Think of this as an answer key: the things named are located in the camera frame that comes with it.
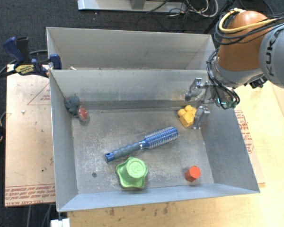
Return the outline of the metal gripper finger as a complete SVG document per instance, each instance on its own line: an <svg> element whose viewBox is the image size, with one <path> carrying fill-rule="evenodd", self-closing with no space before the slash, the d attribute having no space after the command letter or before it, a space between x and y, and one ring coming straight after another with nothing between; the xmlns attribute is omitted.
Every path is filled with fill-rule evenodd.
<svg viewBox="0 0 284 227"><path fill-rule="evenodd" d="M185 94L186 101L199 101L202 97L202 89L200 85L202 83L202 78L195 78L194 82L189 87L188 92Z"/></svg>
<svg viewBox="0 0 284 227"><path fill-rule="evenodd" d="M197 108L197 111L196 111L195 116L194 116L194 122L192 124L192 128L193 129L200 129L202 123L204 123L206 121L206 119L208 118L210 113L211 112L210 112L208 106L206 106L206 105L199 106Z"/></svg>

